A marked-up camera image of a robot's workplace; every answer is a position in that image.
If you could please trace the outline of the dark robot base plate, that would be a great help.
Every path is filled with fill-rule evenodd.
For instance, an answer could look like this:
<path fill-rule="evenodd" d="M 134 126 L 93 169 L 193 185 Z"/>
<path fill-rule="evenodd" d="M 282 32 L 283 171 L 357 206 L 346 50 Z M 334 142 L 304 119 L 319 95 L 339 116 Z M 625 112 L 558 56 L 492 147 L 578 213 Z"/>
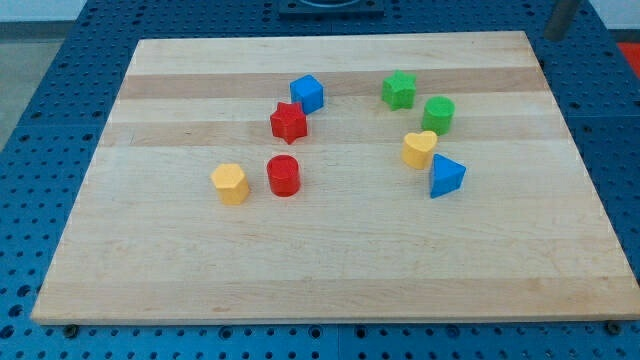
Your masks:
<path fill-rule="evenodd" d="M 279 0 L 278 15 L 281 18 L 303 16 L 382 16 L 385 12 L 382 0 Z"/>

